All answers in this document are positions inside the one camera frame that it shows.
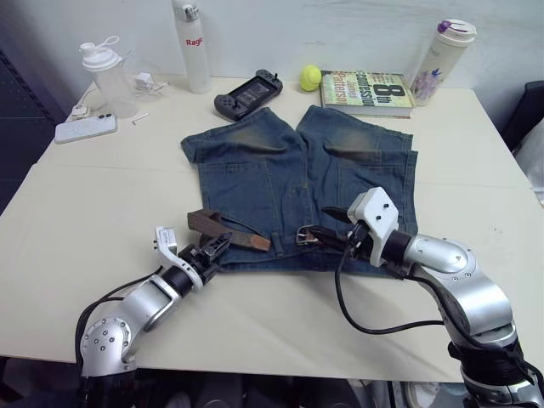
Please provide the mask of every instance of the white wall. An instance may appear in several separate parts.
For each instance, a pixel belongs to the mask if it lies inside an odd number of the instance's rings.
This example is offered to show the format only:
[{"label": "white wall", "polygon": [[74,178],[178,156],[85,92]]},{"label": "white wall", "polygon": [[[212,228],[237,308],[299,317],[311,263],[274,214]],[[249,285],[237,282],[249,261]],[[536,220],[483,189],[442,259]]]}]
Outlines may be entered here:
[{"label": "white wall", "polygon": [[[500,128],[526,82],[544,77],[542,0],[200,0],[216,76],[258,68],[295,79],[326,69],[401,71],[410,76],[444,18],[479,36],[445,83],[474,88]],[[0,25],[39,65],[64,109],[89,84],[78,45],[118,34],[129,71],[183,73],[169,0],[2,0]]]}]

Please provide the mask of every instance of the white water bottle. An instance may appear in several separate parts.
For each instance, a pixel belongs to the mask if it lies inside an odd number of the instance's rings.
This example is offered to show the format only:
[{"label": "white water bottle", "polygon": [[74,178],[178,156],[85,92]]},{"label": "white water bottle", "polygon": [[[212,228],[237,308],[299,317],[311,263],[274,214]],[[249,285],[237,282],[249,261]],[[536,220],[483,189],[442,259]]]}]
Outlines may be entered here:
[{"label": "white water bottle", "polygon": [[185,61],[190,91],[193,94],[204,94],[212,88],[212,78],[207,66],[206,43],[202,35],[198,8],[185,1],[172,0],[179,46]]},{"label": "white water bottle", "polygon": [[438,24],[433,43],[410,86],[418,106],[428,103],[475,37],[476,27],[465,21],[450,19]]}]

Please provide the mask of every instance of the white table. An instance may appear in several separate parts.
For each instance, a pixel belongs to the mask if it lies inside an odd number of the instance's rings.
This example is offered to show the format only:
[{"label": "white table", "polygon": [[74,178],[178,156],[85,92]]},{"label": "white table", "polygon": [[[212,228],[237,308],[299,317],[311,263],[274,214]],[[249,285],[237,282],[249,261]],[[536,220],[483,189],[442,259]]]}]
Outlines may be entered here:
[{"label": "white table", "polygon": [[[195,241],[186,213],[201,207],[200,191],[179,141],[226,124],[213,96],[241,80],[216,78],[211,93],[193,95],[168,79],[161,98],[139,102],[139,115],[150,115],[135,126],[122,119],[115,134],[51,144],[0,217],[0,354],[73,361],[81,310],[157,266],[154,225],[172,225],[181,247]],[[269,106],[296,126],[318,98],[287,82]],[[414,134],[419,230],[476,252],[512,302],[527,360],[542,368],[542,210],[474,93],[442,89],[410,120],[366,120]],[[438,317],[414,283],[345,280],[348,306],[367,326]],[[461,381],[448,342],[439,326],[355,331],[332,274],[253,272],[219,275],[188,296],[143,338],[138,359],[167,369]]]}]

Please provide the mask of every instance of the black cable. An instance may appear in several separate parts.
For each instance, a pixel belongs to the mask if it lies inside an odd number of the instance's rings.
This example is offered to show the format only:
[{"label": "black cable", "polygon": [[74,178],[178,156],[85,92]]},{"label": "black cable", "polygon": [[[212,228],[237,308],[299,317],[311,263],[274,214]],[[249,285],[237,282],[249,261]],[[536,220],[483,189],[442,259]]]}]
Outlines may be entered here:
[{"label": "black cable", "polygon": [[437,299],[440,302],[440,305],[442,306],[442,309],[448,316],[448,319],[450,319],[451,324],[456,328],[456,330],[461,334],[461,336],[471,345],[473,345],[476,349],[484,350],[484,351],[490,351],[492,353],[499,353],[505,355],[508,359],[510,359],[518,368],[525,380],[527,380],[532,385],[535,384],[534,379],[529,375],[528,372],[526,372],[526,369],[529,368],[531,371],[533,371],[536,375],[538,386],[541,391],[541,394],[544,395],[544,384],[542,379],[542,374],[530,363],[527,361],[521,359],[518,354],[508,352],[502,347],[491,345],[491,344],[484,344],[480,343],[479,341],[475,340],[473,337],[468,334],[463,327],[459,324],[459,322],[453,317],[453,314],[450,312],[450,309],[447,306],[447,302],[444,298],[444,295],[439,290],[439,288],[430,280],[425,278],[420,278],[417,276],[406,276],[406,279],[410,281],[416,281],[421,282],[431,288],[431,290],[436,295]]},{"label": "black cable", "polygon": [[122,289],[125,289],[125,288],[127,288],[129,286],[132,286],[132,285],[136,285],[137,283],[140,283],[142,281],[145,281],[146,279],[149,279],[152,275],[156,275],[159,272],[161,272],[161,270],[162,270],[162,266],[157,268],[151,274],[148,274],[146,276],[142,276],[141,278],[138,278],[138,279],[135,279],[135,280],[131,280],[130,282],[125,283],[124,285],[121,285],[121,286],[113,289],[112,291],[106,293],[103,297],[101,297],[96,302],[92,302],[91,304],[89,304],[82,311],[82,313],[79,316],[79,319],[77,320],[76,338],[75,338],[76,364],[77,364],[77,368],[80,371],[80,373],[81,373],[81,370],[83,368],[83,357],[82,357],[82,354],[81,354],[81,350],[79,349],[80,343],[82,341],[83,332],[85,331],[85,326],[87,325],[88,318],[91,317],[91,314],[94,312],[94,310],[97,308],[97,306],[99,306],[100,304],[102,304],[104,302],[110,302],[110,301],[113,301],[113,300],[117,300],[117,301],[123,300],[124,297],[110,297],[110,296],[113,295],[116,292],[119,292]]},{"label": "black cable", "polygon": [[442,320],[423,320],[423,321],[415,321],[412,323],[407,323],[405,325],[396,326],[396,327],[389,327],[388,329],[368,329],[366,327],[361,326],[358,324],[349,314],[348,309],[346,308],[346,303],[343,300],[343,294],[342,294],[342,286],[340,283],[340,274],[342,273],[343,265],[346,261],[346,258],[348,257],[349,251],[351,250],[351,247],[348,246],[345,251],[343,252],[342,259],[340,260],[340,263],[337,266],[337,269],[334,272],[334,283],[337,288],[337,297],[338,297],[338,303],[340,303],[340,309],[342,310],[343,316],[346,318],[346,320],[349,322],[351,326],[353,326],[355,329],[357,329],[360,332],[366,333],[366,334],[390,334],[390,333],[396,333],[396,332],[402,332],[403,330],[413,329],[415,327],[422,327],[422,326],[443,326],[444,322]]},{"label": "black cable", "polygon": [[397,408],[397,403],[394,398],[393,382],[388,381],[388,393],[389,393],[389,406],[390,408]]}]

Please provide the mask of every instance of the metal buckle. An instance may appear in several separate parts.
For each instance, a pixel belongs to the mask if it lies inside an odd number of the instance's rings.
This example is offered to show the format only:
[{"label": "metal buckle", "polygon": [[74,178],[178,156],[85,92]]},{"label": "metal buckle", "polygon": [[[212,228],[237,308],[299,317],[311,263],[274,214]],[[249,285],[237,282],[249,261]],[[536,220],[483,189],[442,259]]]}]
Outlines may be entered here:
[{"label": "metal buckle", "polygon": [[297,245],[308,245],[318,243],[320,240],[315,238],[308,228],[313,227],[313,225],[303,225],[297,231]]}]

